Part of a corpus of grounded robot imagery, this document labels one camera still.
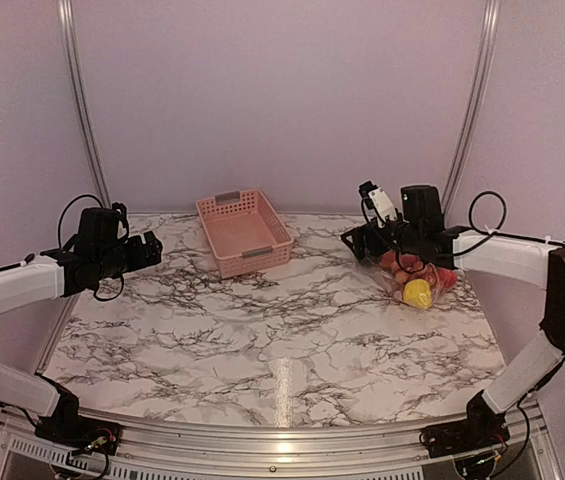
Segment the clear zip top bag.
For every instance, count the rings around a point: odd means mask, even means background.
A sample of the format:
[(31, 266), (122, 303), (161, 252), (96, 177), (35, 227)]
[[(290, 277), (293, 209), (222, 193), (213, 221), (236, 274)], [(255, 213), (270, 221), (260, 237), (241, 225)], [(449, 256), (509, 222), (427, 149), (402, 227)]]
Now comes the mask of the clear zip top bag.
[(431, 308), (459, 278), (456, 271), (393, 250), (379, 257), (366, 257), (359, 265), (390, 297), (420, 310)]

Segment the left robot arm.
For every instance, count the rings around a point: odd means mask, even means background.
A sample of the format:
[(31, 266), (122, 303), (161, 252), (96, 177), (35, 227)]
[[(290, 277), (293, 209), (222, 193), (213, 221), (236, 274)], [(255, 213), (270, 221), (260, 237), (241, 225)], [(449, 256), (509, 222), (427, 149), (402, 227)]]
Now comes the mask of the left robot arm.
[[(128, 273), (158, 265), (162, 251), (162, 242), (153, 232), (130, 233), (124, 204), (86, 208), (68, 240), (0, 267), (0, 316), (86, 290), (97, 293), (103, 280), (122, 282)], [(35, 414), (37, 435), (55, 442), (78, 445), (98, 430), (80, 415), (77, 396), (65, 387), (2, 363), (0, 406)]]

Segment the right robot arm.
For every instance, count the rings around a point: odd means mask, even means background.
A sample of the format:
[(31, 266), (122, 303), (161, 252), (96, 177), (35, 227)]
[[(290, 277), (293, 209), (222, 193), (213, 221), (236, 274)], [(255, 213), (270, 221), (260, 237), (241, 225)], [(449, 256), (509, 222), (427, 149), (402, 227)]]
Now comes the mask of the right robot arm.
[(480, 229), (474, 223), (448, 227), (432, 185), (402, 188), (400, 208), (371, 181), (358, 192), (364, 223), (341, 236), (358, 262), (379, 265), (390, 253), (407, 275), (435, 266), (518, 280), (546, 293), (537, 335), (468, 402), (466, 418), (455, 428), (464, 446), (477, 448), (514, 404), (541, 389), (565, 363), (565, 241)]

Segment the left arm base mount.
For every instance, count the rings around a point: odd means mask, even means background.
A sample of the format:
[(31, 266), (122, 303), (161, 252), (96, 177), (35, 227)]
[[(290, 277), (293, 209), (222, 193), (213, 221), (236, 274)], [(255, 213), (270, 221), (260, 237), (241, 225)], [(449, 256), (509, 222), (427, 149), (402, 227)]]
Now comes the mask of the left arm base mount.
[(37, 437), (71, 447), (73, 455), (96, 452), (113, 456), (121, 431), (118, 423), (83, 416), (66, 425), (42, 418), (35, 427)]

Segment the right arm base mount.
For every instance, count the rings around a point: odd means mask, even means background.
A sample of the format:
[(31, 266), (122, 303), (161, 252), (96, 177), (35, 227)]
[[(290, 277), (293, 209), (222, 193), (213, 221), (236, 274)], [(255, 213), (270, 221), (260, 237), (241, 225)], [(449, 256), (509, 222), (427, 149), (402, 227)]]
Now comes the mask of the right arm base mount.
[(419, 434), (420, 444), (430, 458), (458, 455), (507, 443), (510, 433), (506, 422), (496, 420), (490, 426), (471, 426), (468, 419), (444, 422), (424, 427)]

